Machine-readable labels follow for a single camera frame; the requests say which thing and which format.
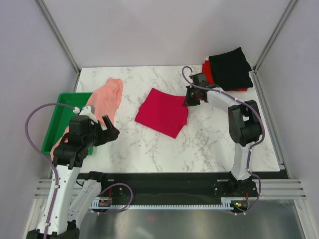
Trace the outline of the magenta polo shirt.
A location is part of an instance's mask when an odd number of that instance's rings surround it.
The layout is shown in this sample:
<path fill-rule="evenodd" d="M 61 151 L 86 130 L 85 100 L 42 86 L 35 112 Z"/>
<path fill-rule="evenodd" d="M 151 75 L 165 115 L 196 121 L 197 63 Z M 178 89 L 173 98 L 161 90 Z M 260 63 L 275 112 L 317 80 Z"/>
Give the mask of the magenta polo shirt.
<path fill-rule="evenodd" d="M 135 122 L 155 131 L 176 138 L 187 125 L 188 107 L 185 96 L 175 96 L 152 88 L 139 107 Z"/>

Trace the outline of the salmon pink t shirt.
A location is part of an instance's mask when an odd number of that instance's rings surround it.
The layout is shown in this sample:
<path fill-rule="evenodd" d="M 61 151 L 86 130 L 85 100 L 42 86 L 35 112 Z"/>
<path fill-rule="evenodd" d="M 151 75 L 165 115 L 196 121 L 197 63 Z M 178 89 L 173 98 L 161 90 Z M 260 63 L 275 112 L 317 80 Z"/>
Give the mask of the salmon pink t shirt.
<path fill-rule="evenodd" d="M 106 83 L 96 89 L 88 99 L 87 105 L 94 107 L 94 116 L 100 122 L 102 129 L 107 128 L 103 116 L 108 116 L 114 124 L 115 113 L 119 108 L 123 93 L 123 82 L 121 79 L 109 78 Z"/>

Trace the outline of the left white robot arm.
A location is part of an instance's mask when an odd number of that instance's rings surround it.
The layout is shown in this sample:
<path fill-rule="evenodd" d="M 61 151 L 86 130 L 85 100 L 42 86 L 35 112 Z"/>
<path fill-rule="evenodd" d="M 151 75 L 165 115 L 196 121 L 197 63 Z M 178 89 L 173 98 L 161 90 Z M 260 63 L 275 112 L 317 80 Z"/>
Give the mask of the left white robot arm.
<path fill-rule="evenodd" d="M 114 141 L 119 131 L 108 116 L 98 120 L 92 105 L 82 109 L 73 107 L 76 114 L 69 121 L 69 130 L 53 151 L 52 182 L 42 219 L 35 229 L 27 233 L 28 239 L 77 239 L 80 225 L 96 196 L 109 192 L 109 183 L 104 173 L 91 172 L 75 201 L 71 201 L 72 190 L 80 173 L 88 150 L 92 146 Z"/>

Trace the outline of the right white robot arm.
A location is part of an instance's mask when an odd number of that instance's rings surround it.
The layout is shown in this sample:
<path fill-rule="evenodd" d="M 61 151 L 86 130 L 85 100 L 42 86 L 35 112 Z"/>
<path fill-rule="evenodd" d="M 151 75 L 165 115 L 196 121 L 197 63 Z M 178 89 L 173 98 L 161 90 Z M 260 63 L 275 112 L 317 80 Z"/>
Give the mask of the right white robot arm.
<path fill-rule="evenodd" d="M 228 190 L 234 196 L 240 196 L 246 191 L 245 180 L 252 176 L 250 158 L 253 147 L 265 138 L 258 104 L 255 100 L 240 101 L 225 92 L 216 84 L 210 84 L 204 73 L 186 76 L 189 83 L 186 87 L 186 97 L 183 105 L 186 107 L 210 103 L 223 110 L 228 115 L 229 134 L 235 143 L 234 163 L 231 169 L 234 180 L 228 183 Z"/>

